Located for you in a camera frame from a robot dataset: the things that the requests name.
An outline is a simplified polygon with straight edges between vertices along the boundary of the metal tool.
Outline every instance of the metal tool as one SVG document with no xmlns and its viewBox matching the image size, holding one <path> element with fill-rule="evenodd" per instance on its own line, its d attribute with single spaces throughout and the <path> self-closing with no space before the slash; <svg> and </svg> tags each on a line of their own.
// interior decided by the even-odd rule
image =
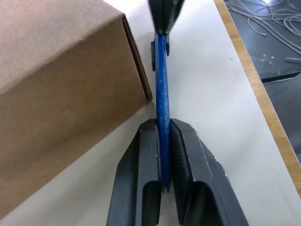
<svg viewBox="0 0 301 226">
<path fill-rule="evenodd" d="M 166 56 L 183 0 L 149 4 L 157 119 L 140 125 L 118 164 L 107 226 L 157 225 L 161 192 L 169 192 L 171 176 L 180 225 L 248 226 L 221 164 L 189 124 L 169 117 Z"/>
</svg>

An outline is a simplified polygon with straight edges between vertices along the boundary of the brown cardboard box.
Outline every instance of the brown cardboard box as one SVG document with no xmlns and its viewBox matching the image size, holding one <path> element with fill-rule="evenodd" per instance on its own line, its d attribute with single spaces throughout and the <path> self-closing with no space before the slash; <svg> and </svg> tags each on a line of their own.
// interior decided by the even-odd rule
<svg viewBox="0 0 301 226">
<path fill-rule="evenodd" d="M 0 9 L 1 218 L 152 96 L 127 20 L 110 5 Z"/>
</svg>

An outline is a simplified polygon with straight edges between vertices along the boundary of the cable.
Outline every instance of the cable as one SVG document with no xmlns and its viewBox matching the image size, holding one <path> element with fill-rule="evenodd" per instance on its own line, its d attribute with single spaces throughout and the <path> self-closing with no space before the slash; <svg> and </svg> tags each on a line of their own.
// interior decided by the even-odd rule
<svg viewBox="0 0 301 226">
<path fill-rule="evenodd" d="M 259 24 L 265 30 L 267 30 L 272 36 L 274 36 L 277 40 L 279 40 L 280 42 L 285 44 L 288 48 L 290 48 L 291 50 L 293 50 L 296 53 L 298 53 L 299 55 L 301 55 L 301 52 L 299 51 L 299 50 L 301 50 L 301 47 L 299 47 L 299 46 L 295 45 L 294 43 L 292 43 L 291 41 L 289 41 L 287 38 L 285 38 L 279 32 L 277 32 L 270 24 L 268 24 L 264 21 L 264 20 L 272 20 L 272 21 L 276 22 L 277 24 L 287 28 L 292 34 L 294 34 L 298 37 L 301 37 L 301 31 L 293 25 L 293 22 L 301 22 L 301 14 L 294 11 L 294 10 L 288 9 L 288 8 L 283 8 L 283 9 L 276 10 L 275 12 L 272 12 L 271 7 L 279 5 L 280 3 L 283 2 L 283 0 L 280 0 L 278 3 L 275 3 L 273 5 L 269 5 L 269 4 L 267 4 L 266 2 L 264 2 L 262 0 L 259 0 L 259 1 L 263 2 L 265 4 L 265 6 L 255 10 L 255 11 L 249 10 L 248 7 L 244 3 L 241 2 L 241 0 L 238 0 L 238 2 L 243 7 L 240 7 L 240 6 L 237 6 L 237 5 L 234 5 L 234 4 L 230 4 L 230 3 L 227 3 L 227 2 L 225 2 L 225 4 L 228 7 L 228 10 L 234 11 L 238 14 L 241 14 L 241 15 L 247 17 L 248 18 L 248 25 L 250 26 L 250 28 L 254 32 L 256 32 L 259 35 L 266 36 L 265 33 L 258 32 L 257 30 L 255 30 L 251 26 L 250 19 L 255 21 L 257 24 Z M 270 14 L 261 15 L 261 14 L 256 14 L 255 13 L 255 12 L 258 12 L 258 11 L 260 11 L 262 9 L 265 9 L 265 8 L 269 9 Z M 280 14 L 279 13 L 280 11 L 288 11 L 288 12 L 291 12 L 291 13 L 284 13 L 284 14 L 282 13 L 282 14 Z"/>
</svg>

